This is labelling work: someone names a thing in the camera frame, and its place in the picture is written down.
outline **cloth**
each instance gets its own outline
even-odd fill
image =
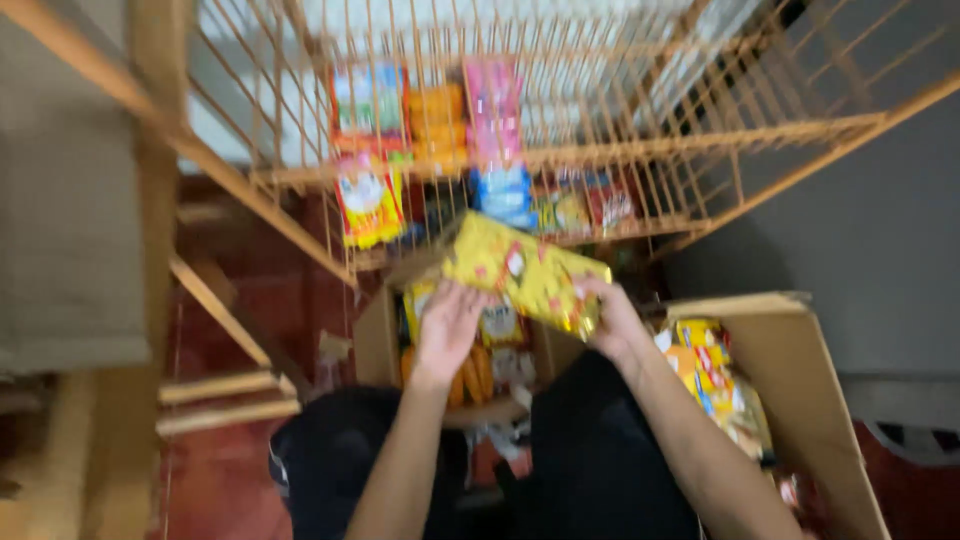
[[[321,397],[271,439],[271,474],[294,538],[340,538],[399,404],[399,391]],[[533,474],[504,485],[497,535],[697,538],[699,525],[653,433],[609,360],[584,353],[531,411]],[[459,431],[444,430],[424,537],[489,536],[455,508],[467,475]]]

